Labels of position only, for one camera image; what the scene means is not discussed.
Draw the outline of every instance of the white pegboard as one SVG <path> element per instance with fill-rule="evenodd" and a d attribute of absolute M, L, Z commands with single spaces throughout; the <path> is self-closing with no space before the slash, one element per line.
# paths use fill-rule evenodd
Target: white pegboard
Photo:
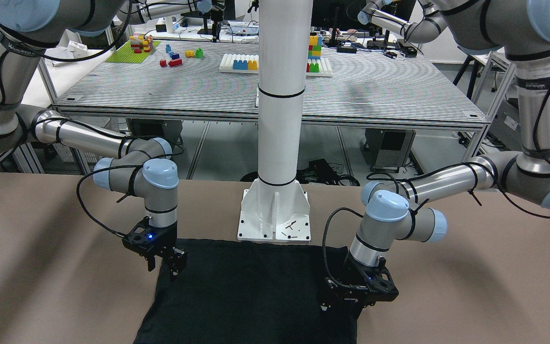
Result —
<path fill-rule="evenodd" d="M 256 61 L 258 69 L 260 69 L 260 61 L 258 55 L 244 54 L 224 54 L 222 62 L 220 62 L 220 72 L 224 73 L 240 73 L 240 74 L 258 74 L 258 70 L 233 69 L 233 63 L 237 61 Z M 318 73 L 307 72 L 307 76 L 325 76 L 332 78 L 334 73 L 330 67 L 330 61 L 327 58 L 308 59 L 307 63 L 317 63 L 319 65 Z"/>

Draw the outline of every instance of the red lego brick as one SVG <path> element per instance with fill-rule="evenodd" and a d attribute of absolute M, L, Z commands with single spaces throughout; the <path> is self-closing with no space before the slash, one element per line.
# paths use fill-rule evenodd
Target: red lego brick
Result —
<path fill-rule="evenodd" d="M 175 67 L 177 65 L 181 65 L 181 59 L 174 59 L 174 60 L 169 61 L 169 66 L 170 67 Z"/>

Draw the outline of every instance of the workbench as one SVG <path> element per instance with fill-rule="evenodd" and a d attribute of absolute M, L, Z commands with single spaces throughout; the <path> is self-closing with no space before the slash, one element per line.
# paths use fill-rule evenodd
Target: workbench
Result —
<path fill-rule="evenodd" d="M 85 216 L 78 179 L 0 173 L 0 344 L 130 343 L 153 302 L 157 272 Z M 180 237 L 236 240 L 247 186 L 180 181 Z M 312 245 L 334 209 L 364 212 L 360 188 L 303 187 Z M 550 343 L 550 220 L 521 213 L 497 192 L 476 195 L 483 207 L 468 194 L 428 205 L 447 216 L 443 241 L 393 244 L 388 267 L 400 295 L 362 312 L 360 344 Z M 119 231 L 144 216 L 141 199 L 116 204 L 120 194 L 90 182 L 83 197 Z M 337 215 L 328 245 L 348 246 L 359 224 Z"/>
<path fill-rule="evenodd" d="M 201 48 L 205 57 L 160 67 L 159 60 L 168 59 L 166 44 L 181 55 Z M 258 75 L 221 73 L 218 67 L 225 53 L 258 50 L 254 44 L 162 41 L 141 64 L 101 63 L 53 107 L 68 116 L 257 122 Z M 398 60 L 323 48 L 322 57 L 335 76 L 307 77 L 303 124 L 479 133 L 465 159 L 487 134 L 485 115 L 421 55 Z"/>

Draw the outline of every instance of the computer tower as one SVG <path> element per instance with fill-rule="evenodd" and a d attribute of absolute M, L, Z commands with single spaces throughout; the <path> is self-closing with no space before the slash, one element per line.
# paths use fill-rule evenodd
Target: computer tower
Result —
<path fill-rule="evenodd" d="M 366 143 L 373 171 L 398 171 L 411 154 L 414 130 L 366 129 Z"/>

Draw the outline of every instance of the metal grating table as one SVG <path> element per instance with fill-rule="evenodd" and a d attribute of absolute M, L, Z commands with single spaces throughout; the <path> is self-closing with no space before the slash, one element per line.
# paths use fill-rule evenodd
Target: metal grating table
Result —
<path fill-rule="evenodd" d="M 160 67 L 165 44 L 202 59 Z M 258 45 L 166 41 L 141 64 L 101 63 L 53 104 L 66 115 L 257 122 L 258 76 L 218 71 L 225 53 L 258 54 Z M 307 78 L 303 124 L 484 131 L 485 115 L 439 70 L 418 56 L 324 49 L 334 78 Z M 475 154 L 476 147 L 469 148 Z"/>

